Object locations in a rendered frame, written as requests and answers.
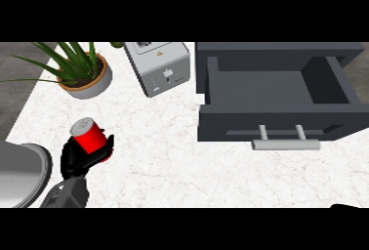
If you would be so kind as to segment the dark grey open drawer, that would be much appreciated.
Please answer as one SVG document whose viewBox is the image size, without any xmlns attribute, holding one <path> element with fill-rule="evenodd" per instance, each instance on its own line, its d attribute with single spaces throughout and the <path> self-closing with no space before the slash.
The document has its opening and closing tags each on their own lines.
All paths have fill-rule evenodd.
<svg viewBox="0 0 369 250">
<path fill-rule="evenodd" d="M 206 103 L 198 140 L 251 142 L 296 137 L 335 141 L 369 128 L 369 104 L 355 96 L 333 57 L 311 59 L 296 71 L 223 71 L 206 63 Z"/>
</svg>

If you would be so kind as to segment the grey plant pot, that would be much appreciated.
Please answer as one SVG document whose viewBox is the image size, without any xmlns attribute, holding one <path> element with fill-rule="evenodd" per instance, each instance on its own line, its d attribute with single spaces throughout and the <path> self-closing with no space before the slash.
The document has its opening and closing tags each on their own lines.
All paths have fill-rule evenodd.
<svg viewBox="0 0 369 250">
<path fill-rule="evenodd" d="M 106 59 L 102 55 L 96 55 L 96 57 L 102 62 L 102 70 L 94 81 L 78 88 L 71 88 L 66 85 L 59 84 L 66 93 L 79 100 L 94 98 L 106 90 L 112 81 L 112 70 Z"/>
</svg>

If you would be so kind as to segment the silver toaster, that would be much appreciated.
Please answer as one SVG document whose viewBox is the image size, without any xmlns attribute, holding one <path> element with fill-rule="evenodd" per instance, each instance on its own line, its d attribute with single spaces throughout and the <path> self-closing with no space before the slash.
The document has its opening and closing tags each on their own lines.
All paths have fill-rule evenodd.
<svg viewBox="0 0 369 250">
<path fill-rule="evenodd" d="M 125 42 L 124 50 L 149 98 L 190 79 L 190 53 L 183 42 Z"/>
</svg>

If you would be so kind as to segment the green potted plant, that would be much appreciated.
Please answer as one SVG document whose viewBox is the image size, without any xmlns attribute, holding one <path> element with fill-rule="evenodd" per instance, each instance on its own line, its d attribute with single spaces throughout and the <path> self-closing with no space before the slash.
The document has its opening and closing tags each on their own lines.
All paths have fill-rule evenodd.
<svg viewBox="0 0 369 250">
<path fill-rule="evenodd" d="M 96 52 L 94 43 L 88 43 L 84 50 L 78 42 L 59 42 L 57 45 L 65 53 L 60 56 L 43 42 L 32 42 L 37 49 L 54 60 L 59 68 L 53 68 L 35 60 L 16 56 L 16 59 L 37 65 L 54 77 L 54 80 L 41 79 L 41 82 L 56 83 L 65 90 L 77 92 L 87 90 L 97 84 L 106 72 L 107 63 L 103 56 Z"/>
</svg>

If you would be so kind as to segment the red can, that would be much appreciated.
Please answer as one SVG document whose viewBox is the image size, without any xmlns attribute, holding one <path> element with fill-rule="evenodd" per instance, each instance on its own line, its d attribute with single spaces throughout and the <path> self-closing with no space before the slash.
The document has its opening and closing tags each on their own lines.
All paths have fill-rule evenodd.
<svg viewBox="0 0 369 250">
<path fill-rule="evenodd" d="M 87 154 L 106 146 L 106 137 L 90 117 L 81 118 L 71 127 L 71 136 Z"/>
</svg>

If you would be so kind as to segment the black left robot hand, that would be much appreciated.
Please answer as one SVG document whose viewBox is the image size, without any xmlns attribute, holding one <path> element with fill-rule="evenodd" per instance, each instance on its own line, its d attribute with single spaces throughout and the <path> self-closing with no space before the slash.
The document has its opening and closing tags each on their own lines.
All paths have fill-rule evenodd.
<svg viewBox="0 0 369 250">
<path fill-rule="evenodd" d="M 65 180 L 82 177 L 90 168 L 105 161 L 113 150 L 113 136 L 107 137 L 105 146 L 94 152 L 87 153 L 75 141 L 69 138 L 62 148 L 60 155 L 60 175 Z"/>
</svg>

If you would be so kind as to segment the dark grey cabinet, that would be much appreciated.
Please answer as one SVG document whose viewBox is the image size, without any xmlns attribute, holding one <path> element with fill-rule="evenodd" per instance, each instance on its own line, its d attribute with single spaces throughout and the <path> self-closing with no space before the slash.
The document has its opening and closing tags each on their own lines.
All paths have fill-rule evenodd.
<svg viewBox="0 0 369 250">
<path fill-rule="evenodd" d="M 206 92 L 209 57 L 223 71 L 299 71 L 314 57 L 333 57 L 345 67 L 363 51 L 360 42 L 196 42 L 196 93 Z"/>
</svg>

